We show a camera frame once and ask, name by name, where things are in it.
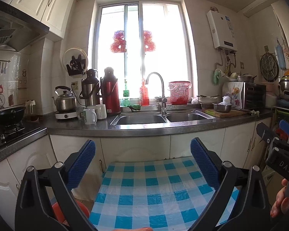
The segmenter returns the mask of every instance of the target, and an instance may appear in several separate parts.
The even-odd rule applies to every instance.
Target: microwave
[[[241,103],[233,108],[256,109],[265,107],[266,86],[250,82],[225,82],[223,95],[230,94],[233,88],[240,89]]]

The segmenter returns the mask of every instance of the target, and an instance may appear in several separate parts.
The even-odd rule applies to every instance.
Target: metal bolt
[[[34,169],[34,166],[29,166],[29,167],[27,167],[27,171],[28,171],[28,172],[31,172],[33,169]]]
[[[229,162],[229,161],[224,161],[223,165],[224,165],[225,167],[232,167],[232,164],[231,164],[231,162]]]
[[[257,165],[254,165],[254,166],[253,166],[253,170],[255,170],[255,171],[258,172],[258,171],[260,170],[260,168],[259,168]]]
[[[61,161],[55,164],[55,168],[61,168],[62,166],[63,166],[63,163]]]

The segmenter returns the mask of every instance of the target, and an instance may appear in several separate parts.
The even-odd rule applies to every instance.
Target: tablecloth
[[[214,192],[193,157],[111,163],[89,220],[99,231],[142,227],[188,230]],[[233,189],[219,224],[227,221],[238,192]]]

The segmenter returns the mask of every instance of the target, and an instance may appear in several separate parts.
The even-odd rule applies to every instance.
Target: double sink
[[[207,119],[214,119],[214,117],[198,110],[172,110],[166,115],[162,115],[156,111],[144,111],[121,113],[116,116],[110,125],[187,122]]]

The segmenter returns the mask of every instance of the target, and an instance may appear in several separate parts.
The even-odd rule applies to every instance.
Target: stainless steel kettle
[[[59,95],[56,91],[57,89],[64,89],[63,94]],[[53,96],[52,99],[54,100],[54,104],[59,113],[73,112],[76,110],[77,99],[76,96],[70,91],[71,89],[66,86],[57,86],[55,88],[55,93],[58,97],[55,99]]]
[[[85,100],[86,107],[100,104],[100,95],[98,94],[100,87],[96,73],[96,69],[88,69],[86,72],[87,78],[81,80],[81,92],[79,98]]]

